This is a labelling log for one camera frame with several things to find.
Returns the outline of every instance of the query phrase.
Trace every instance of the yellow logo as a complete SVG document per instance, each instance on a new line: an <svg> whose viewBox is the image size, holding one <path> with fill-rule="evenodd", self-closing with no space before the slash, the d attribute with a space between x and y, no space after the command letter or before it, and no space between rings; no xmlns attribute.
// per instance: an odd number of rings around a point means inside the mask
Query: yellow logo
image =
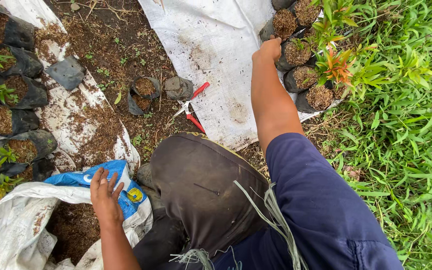
<svg viewBox="0 0 432 270"><path fill-rule="evenodd" d="M143 199L143 193L135 187L131 188L126 196L131 202L140 202Z"/></svg>

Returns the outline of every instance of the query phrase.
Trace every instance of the pruning shears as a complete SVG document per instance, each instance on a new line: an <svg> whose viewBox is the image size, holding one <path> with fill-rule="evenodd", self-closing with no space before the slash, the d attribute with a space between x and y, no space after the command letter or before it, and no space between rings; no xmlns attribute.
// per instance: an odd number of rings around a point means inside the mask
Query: pruning shears
<svg viewBox="0 0 432 270"><path fill-rule="evenodd" d="M181 105L181 108L173 115L173 118L176 117L178 114L181 114L182 112L186 112L186 119L191 120L191 122L193 122L193 124L195 124L203 133L206 133L203 126L189 112L189 104L197 95L201 94L201 92L203 92L208 86L209 83L205 82L200 88L198 88L198 90L194 92L191 99L188 101L183 102L181 100L178 100L177 102Z"/></svg>

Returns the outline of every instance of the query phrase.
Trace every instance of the navy blue shirt sleeve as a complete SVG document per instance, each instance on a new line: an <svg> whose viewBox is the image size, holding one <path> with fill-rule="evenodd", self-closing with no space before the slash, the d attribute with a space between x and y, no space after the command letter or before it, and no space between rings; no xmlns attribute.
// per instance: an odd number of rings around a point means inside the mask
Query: navy blue shirt sleeve
<svg viewBox="0 0 432 270"><path fill-rule="evenodd" d="M403 269L368 206L305 136L274 138L266 162L309 269Z"/></svg>

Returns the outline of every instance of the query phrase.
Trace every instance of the blue sack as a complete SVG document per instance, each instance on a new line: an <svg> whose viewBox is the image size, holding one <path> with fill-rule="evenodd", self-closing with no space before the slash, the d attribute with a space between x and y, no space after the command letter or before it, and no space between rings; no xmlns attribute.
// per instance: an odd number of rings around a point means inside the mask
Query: blue sack
<svg viewBox="0 0 432 270"><path fill-rule="evenodd" d="M139 205L146 200L147 196L135 181L129 178L128 163L125 160L112 160L96 165L86 171L65 172L49 177L44 182L55 186L86 187L89 188L93 175L99 168L109 170L108 181L117 173L114 188L120 182L124 183L123 190L119 194L117 202L123 211L124 219L131 217L138 211Z"/></svg>

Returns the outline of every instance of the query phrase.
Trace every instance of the hand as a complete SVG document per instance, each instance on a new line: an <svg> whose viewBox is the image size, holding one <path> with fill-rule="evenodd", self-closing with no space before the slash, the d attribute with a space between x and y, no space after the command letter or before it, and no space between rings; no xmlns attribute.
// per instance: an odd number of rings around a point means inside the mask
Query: hand
<svg viewBox="0 0 432 270"><path fill-rule="evenodd" d="M109 173L109 170L99 168L91 179L90 185L91 202L101 230L122 227L124 221L123 211L118 204L118 196L124 183L119 183L113 192L118 173L115 172L108 183Z"/></svg>
<svg viewBox="0 0 432 270"><path fill-rule="evenodd" d="M271 35L269 40L262 43L261 48L252 55L252 60L255 61L258 58L270 58L274 62L277 62L281 57L281 38L275 38Z"/></svg>

